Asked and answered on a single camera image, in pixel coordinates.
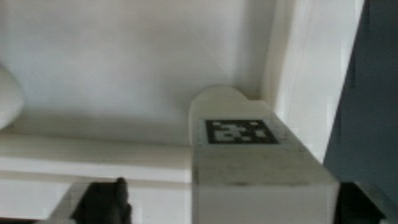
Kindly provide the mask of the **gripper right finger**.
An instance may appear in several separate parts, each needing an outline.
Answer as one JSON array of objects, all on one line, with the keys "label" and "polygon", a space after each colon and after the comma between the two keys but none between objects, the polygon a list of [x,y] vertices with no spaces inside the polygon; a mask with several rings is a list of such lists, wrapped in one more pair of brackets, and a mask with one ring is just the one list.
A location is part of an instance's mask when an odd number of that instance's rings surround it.
[{"label": "gripper right finger", "polygon": [[398,205],[376,185],[342,183],[335,224],[398,224]]}]

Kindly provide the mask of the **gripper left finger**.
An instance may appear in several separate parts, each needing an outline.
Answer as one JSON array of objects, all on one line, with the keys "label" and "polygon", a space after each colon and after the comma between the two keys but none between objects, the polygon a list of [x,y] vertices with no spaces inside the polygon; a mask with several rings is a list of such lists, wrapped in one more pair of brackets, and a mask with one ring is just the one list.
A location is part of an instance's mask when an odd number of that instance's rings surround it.
[{"label": "gripper left finger", "polygon": [[132,224],[132,212],[123,178],[113,182],[76,183],[38,224]]}]

